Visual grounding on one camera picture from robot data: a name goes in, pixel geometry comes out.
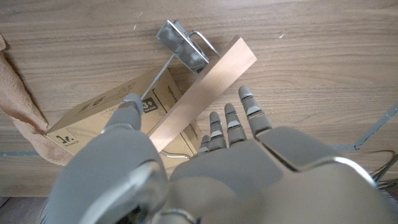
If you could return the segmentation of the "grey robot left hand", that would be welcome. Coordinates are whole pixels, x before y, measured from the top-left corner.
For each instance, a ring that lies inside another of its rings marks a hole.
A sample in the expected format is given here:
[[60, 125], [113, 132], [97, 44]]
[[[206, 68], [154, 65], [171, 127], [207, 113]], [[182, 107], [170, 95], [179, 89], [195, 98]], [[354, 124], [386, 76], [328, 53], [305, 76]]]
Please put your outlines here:
[[396, 223], [375, 180], [330, 146], [274, 128], [248, 87], [239, 97], [248, 139], [227, 104], [200, 152], [167, 175], [127, 95], [101, 134], [58, 175], [43, 223]]

